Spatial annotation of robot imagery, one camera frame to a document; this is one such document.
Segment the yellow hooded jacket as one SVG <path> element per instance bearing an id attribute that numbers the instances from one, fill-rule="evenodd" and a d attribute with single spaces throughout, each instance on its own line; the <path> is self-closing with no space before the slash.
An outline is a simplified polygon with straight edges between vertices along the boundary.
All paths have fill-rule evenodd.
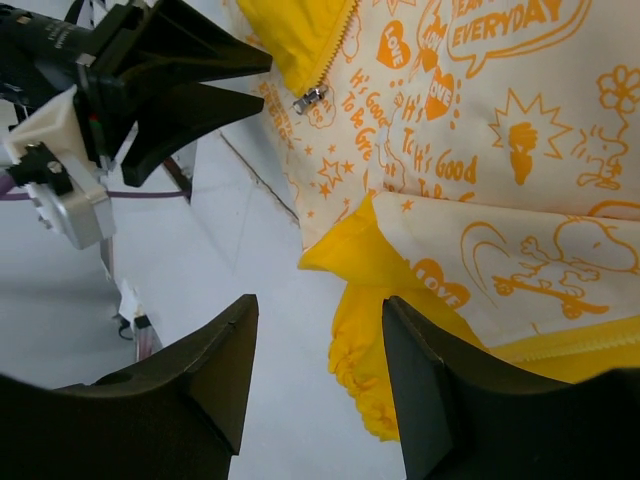
<path id="1" fill-rule="evenodd" d="M 520 368 L 639 364 L 635 1 L 235 1 L 300 267 L 346 287 L 329 369 L 398 437 L 392 296 Z M 303 115 L 293 102 L 328 84 Z"/>

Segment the silver zipper slider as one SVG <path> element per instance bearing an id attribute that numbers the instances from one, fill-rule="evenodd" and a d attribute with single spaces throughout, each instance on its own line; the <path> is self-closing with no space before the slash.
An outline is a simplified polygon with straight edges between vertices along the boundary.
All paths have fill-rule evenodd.
<path id="1" fill-rule="evenodd" d="M 292 104 L 297 115 L 303 115 L 313 105 L 324 100 L 328 94 L 329 85 L 322 83 L 307 90 Z"/>

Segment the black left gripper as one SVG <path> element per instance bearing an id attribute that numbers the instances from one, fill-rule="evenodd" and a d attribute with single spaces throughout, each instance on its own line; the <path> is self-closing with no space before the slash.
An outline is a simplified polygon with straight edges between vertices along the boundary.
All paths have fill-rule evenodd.
<path id="1" fill-rule="evenodd" d="M 266 73 L 272 57 L 184 1 L 128 1 L 89 32 L 76 64 L 89 158 L 113 162 L 137 121 L 121 172 L 126 185 L 141 186 L 181 148 L 264 107 L 260 97 L 184 83 Z"/>

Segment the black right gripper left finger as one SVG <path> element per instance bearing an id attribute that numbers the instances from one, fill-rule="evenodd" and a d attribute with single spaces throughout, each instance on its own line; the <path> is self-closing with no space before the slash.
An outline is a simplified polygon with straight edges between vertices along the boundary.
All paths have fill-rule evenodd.
<path id="1" fill-rule="evenodd" d="M 225 479 L 241 448 L 255 295 L 91 385 L 1 378 L 4 479 Z"/>

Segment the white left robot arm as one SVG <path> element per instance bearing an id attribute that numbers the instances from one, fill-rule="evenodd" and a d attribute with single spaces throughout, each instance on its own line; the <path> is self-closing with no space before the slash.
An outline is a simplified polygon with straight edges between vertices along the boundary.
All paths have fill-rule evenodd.
<path id="1" fill-rule="evenodd" d="M 260 113 L 260 97 L 217 80 L 267 73 L 271 56 L 236 39 L 183 1 L 115 5 L 92 30 L 4 4 L 1 96 L 35 111 L 76 88 L 88 158 L 108 168 L 131 128 L 121 163 L 131 187 L 179 149 Z"/>

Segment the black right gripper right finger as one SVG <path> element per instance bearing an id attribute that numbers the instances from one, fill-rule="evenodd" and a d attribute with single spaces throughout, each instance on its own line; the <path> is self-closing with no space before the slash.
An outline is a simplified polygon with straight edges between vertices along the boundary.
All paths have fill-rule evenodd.
<path id="1" fill-rule="evenodd" d="M 384 348 L 410 479 L 635 479 L 639 373 L 569 384 L 499 360 L 399 297 Z"/>

